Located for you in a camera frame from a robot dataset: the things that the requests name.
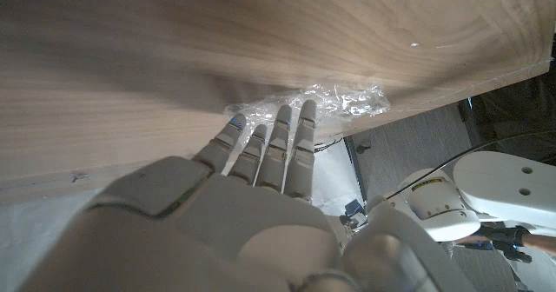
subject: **black cable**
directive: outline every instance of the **black cable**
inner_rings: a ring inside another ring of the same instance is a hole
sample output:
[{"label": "black cable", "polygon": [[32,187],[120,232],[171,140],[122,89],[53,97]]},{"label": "black cable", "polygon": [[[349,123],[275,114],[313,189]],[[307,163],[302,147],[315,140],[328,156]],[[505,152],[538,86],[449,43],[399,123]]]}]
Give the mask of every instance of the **black cable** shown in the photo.
[{"label": "black cable", "polygon": [[323,150],[330,148],[331,146],[333,146],[333,145],[339,143],[340,141],[341,141],[341,139],[339,139],[339,140],[334,140],[334,141],[333,141],[332,143],[330,143],[330,144],[327,144],[327,145],[322,146],[322,147],[320,147],[320,148],[314,148],[314,152],[315,152],[315,153],[322,152]]},{"label": "black cable", "polygon": [[511,139],[515,139],[515,138],[522,137],[522,136],[535,136],[535,135],[542,135],[542,134],[545,134],[545,133],[553,133],[553,132],[556,132],[556,129],[544,129],[544,130],[538,130],[538,131],[521,132],[521,133],[519,133],[519,134],[515,134],[515,135],[512,135],[512,136],[505,136],[505,137],[503,137],[503,138],[501,138],[501,139],[492,140],[492,141],[489,141],[489,142],[482,143],[482,144],[479,144],[479,145],[477,145],[477,146],[474,146],[474,147],[472,147],[471,149],[467,149],[467,150],[465,150],[465,151],[459,153],[457,156],[454,156],[454,157],[450,158],[449,160],[443,162],[442,164],[440,164],[440,165],[439,165],[438,167],[436,167],[435,169],[429,171],[429,172],[426,173],[425,175],[423,175],[423,176],[419,177],[418,179],[416,179],[415,181],[409,183],[407,186],[405,186],[405,187],[399,189],[398,191],[396,191],[395,193],[393,193],[391,196],[387,197],[386,199],[388,200],[388,199],[390,199],[390,198],[392,198],[392,197],[394,197],[394,196],[399,195],[401,192],[405,191],[406,189],[408,189],[408,188],[411,187],[412,185],[416,184],[416,183],[419,182],[420,180],[422,180],[422,179],[426,178],[427,176],[431,175],[432,173],[434,173],[436,170],[443,169],[443,168],[446,167],[446,165],[448,165],[449,163],[451,163],[451,162],[455,161],[456,159],[458,159],[458,158],[460,158],[460,157],[462,157],[462,156],[464,156],[464,155],[466,155],[466,154],[469,154],[469,153],[471,153],[471,152],[473,152],[473,151],[475,151],[475,150],[477,150],[477,149],[482,149],[482,148],[484,148],[484,147],[486,147],[486,146],[488,146],[488,145],[495,144],[495,143],[498,143],[498,142],[500,142],[500,141],[511,140]]}]

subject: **robot finger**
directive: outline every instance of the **robot finger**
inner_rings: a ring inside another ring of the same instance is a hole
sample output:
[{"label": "robot finger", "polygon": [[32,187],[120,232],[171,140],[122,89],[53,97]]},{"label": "robot finger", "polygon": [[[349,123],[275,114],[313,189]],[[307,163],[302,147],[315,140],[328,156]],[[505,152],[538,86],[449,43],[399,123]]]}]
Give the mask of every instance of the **robot finger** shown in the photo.
[{"label": "robot finger", "polygon": [[267,126],[258,125],[249,138],[243,152],[237,157],[234,166],[229,171],[228,176],[238,178],[246,184],[252,186],[255,176],[259,169],[264,144],[267,139]]},{"label": "robot finger", "polygon": [[193,157],[193,160],[209,166],[216,173],[222,172],[246,121],[243,114],[235,115],[222,131]]},{"label": "robot finger", "polygon": [[312,192],[315,121],[316,102],[308,100],[301,107],[284,186],[285,195],[307,202],[311,202]]},{"label": "robot finger", "polygon": [[288,150],[289,125],[292,108],[283,105],[276,115],[275,126],[268,140],[267,151],[262,159],[256,186],[281,192]]}]

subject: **wooden board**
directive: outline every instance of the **wooden board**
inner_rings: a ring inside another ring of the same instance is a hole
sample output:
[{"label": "wooden board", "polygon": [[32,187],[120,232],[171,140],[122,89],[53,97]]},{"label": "wooden board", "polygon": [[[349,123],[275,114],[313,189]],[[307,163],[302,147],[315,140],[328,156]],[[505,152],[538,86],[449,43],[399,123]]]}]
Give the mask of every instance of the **wooden board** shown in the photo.
[{"label": "wooden board", "polygon": [[555,1],[2,0],[0,193],[190,156],[225,105],[314,83],[380,82],[392,103],[326,139],[536,76]]}]

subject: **clear plastic bag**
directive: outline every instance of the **clear plastic bag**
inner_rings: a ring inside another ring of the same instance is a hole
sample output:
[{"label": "clear plastic bag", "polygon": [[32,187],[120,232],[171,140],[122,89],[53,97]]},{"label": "clear plastic bag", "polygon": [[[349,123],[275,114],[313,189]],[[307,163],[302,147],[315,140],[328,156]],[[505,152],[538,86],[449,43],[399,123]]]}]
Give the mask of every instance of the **clear plastic bag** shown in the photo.
[{"label": "clear plastic bag", "polygon": [[239,144],[244,147],[255,127],[265,124],[271,129],[278,109],[287,104],[292,107],[291,141],[295,134],[297,127],[295,122],[297,122],[301,106],[309,99],[315,100],[317,103],[317,130],[319,126],[349,123],[357,117],[374,116],[390,109],[390,102],[378,84],[361,90],[353,90],[340,85],[325,87],[315,84],[304,89],[267,96],[259,102],[232,104],[224,109],[224,114],[232,117],[236,113],[242,113],[247,118],[246,128],[239,141]]}]

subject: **white robotic arm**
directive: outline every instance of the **white robotic arm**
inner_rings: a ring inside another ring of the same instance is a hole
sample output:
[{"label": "white robotic arm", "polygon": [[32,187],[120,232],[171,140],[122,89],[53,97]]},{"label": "white robotic arm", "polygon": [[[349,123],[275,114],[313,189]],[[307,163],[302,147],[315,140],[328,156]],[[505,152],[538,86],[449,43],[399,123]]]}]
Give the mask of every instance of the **white robotic arm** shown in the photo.
[{"label": "white robotic arm", "polygon": [[[429,171],[413,173],[400,189]],[[554,166],[481,151],[463,156],[453,179],[437,170],[388,201],[439,242],[470,236],[481,222],[512,220],[556,229]]]}]

